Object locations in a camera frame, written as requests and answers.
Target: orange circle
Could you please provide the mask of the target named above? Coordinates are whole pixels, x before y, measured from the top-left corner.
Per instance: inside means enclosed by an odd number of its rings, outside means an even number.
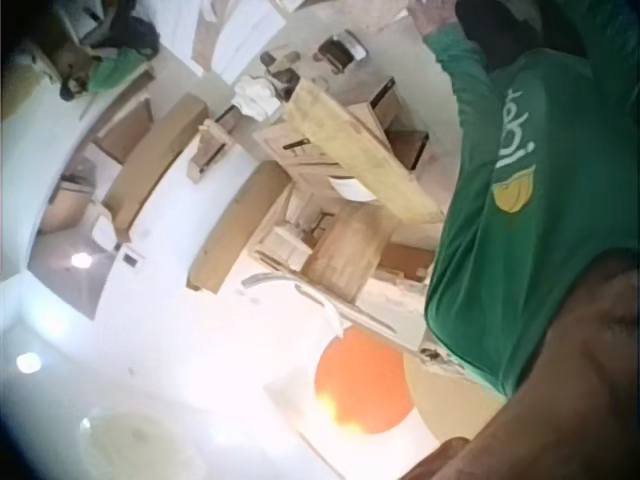
[[[337,425],[367,434],[392,429],[413,409],[402,354],[359,328],[327,346],[315,392],[320,404],[331,404]]]

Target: light fixture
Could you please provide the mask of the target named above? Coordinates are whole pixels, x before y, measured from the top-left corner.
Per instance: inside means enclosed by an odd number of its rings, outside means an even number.
[[[89,268],[93,263],[93,257],[85,252],[76,253],[71,256],[71,265],[76,268]]]
[[[35,373],[40,370],[42,367],[42,360],[40,360],[40,355],[37,353],[23,353],[16,358],[16,365],[18,366],[18,370],[29,375],[30,373]]]

